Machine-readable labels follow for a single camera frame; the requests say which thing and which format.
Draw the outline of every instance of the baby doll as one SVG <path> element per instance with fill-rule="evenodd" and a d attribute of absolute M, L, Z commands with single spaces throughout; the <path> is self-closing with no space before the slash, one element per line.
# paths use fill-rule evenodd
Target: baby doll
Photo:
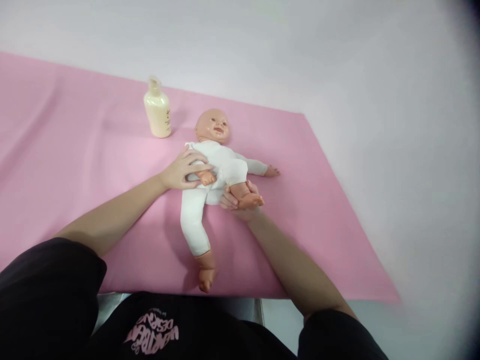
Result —
<path fill-rule="evenodd" d="M 208 293 L 217 274 L 214 255 L 207 233 L 202 225 L 204 205 L 218 205 L 225 185 L 238 200 L 239 209 L 254 209 L 264 204 L 260 195 L 247 186 L 247 173 L 265 177 L 277 177 L 280 172 L 258 160 L 250 160 L 233 152 L 222 144 L 230 136 L 227 115 L 221 110 L 210 109 L 198 118 L 195 126 L 198 142 L 189 142 L 189 148 L 202 153 L 213 165 L 212 170 L 190 174 L 188 180 L 201 180 L 195 189 L 183 190 L 180 224 L 190 250 L 200 265 L 199 288 Z"/>

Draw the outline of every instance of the finger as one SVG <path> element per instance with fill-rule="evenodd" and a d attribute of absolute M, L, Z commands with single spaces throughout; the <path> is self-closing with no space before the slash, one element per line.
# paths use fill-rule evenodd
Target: finger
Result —
<path fill-rule="evenodd" d="M 200 171 L 212 170 L 214 167 L 209 164 L 196 164 L 187 167 L 189 173 L 198 173 Z"/>
<path fill-rule="evenodd" d="M 182 159 L 182 154 L 185 153 L 188 149 L 189 149 L 189 145 L 188 145 L 188 144 L 185 144 L 185 146 L 184 146 L 183 149 L 180 151 L 180 153 L 178 153 L 177 158 Z"/>
<path fill-rule="evenodd" d="M 232 201 L 230 201 L 229 199 L 227 199 L 226 197 L 222 196 L 221 199 L 220 199 L 220 203 L 227 206 L 228 208 L 230 209 L 236 209 L 237 208 L 237 205 L 235 205 L 234 203 L 232 203 Z"/>
<path fill-rule="evenodd" d="M 246 182 L 246 185 L 248 186 L 248 188 L 252 193 L 260 195 L 259 188 L 257 187 L 257 185 L 253 184 L 250 180 Z"/>
<path fill-rule="evenodd" d="M 231 204 L 237 206 L 239 201 L 237 200 L 237 198 L 235 196 L 233 196 L 230 192 L 226 192 L 223 194 L 222 196 L 222 199 L 226 199 L 228 200 Z"/>
<path fill-rule="evenodd" d="M 191 154 L 191 155 L 188 155 L 188 156 L 185 158 L 185 162 L 186 162 L 188 165 L 190 165 L 191 163 L 196 162 L 196 161 L 201 161 L 201 162 L 204 162 L 205 164 L 209 162 L 209 161 L 207 160 L 207 158 L 206 158 L 203 154 L 201 154 L 201 153 L 199 153 L 199 152 L 193 153 L 193 154 Z"/>
<path fill-rule="evenodd" d="M 228 210 L 228 211 L 233 210 L 231 207 L 228 207 L 227 205 L 225 205 L 225 204 L 223 204 L 223 203 L 220 203 L 220 207 L 221 207 L 222 209 L 225 209 L 225 210 Z"/>
<path fill-rule="evenodd" d="M 200 180 L 184 181 L 181 187 L 182 189 L 195 189 L 201 183 Z"/>
<path fill-rule="evenodd" d="M 201 152 L 198 152 L 197 150 L 193 150 L 193 149 L 188 149 L 187 151 L 182 151 L 180 153 L 180 155 L 181 155 L 180 158 L 185 159 L 187 156 L 192 155 L 192 154 L 201 154 Z"/>

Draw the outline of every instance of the white wall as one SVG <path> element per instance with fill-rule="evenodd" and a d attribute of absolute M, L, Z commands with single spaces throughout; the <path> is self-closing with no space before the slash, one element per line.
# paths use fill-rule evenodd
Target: white wall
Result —
<path fill-rule="evenodd" d="M 404 302 L 353 309 L 391 359 L 452 359 L 480 273 L 478 41 L 459 11 L 3 0 L 0 51 L 306 114 Z M 290 319 L 270 322 L 282 340 L 298 335 L 291 304 L 267 308 Z"/>

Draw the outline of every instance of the black shirt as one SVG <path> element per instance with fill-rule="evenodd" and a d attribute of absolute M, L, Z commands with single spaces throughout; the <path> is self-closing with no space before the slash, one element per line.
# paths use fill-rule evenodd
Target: black shirt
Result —
<path fill-rule="evenodd" d="M 270 331 L 240 321 L 206 297 L 138 292 L 93 335 L 105 262 L 54 238 L 0 273 L 2 359 L 296 359 Z M 334 310 L 313 314 L 300 359 L 386 359 L 369 332 Z"/>

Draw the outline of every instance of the shirt graphic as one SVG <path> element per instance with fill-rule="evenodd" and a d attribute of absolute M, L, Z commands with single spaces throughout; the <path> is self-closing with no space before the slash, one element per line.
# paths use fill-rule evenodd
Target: shirt graphic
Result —
<path fill-rule="evenodd" d="M 166 312 L 151 308 L 145 315 L 140 316 L 123 343 L 132 342 L 131 349 L 136 355 L 140 350 L 145 355 L 155 354 L 170 340 L 179 339 L 178 326 L 174 326 L 173 319 L 166 317 Z"/>

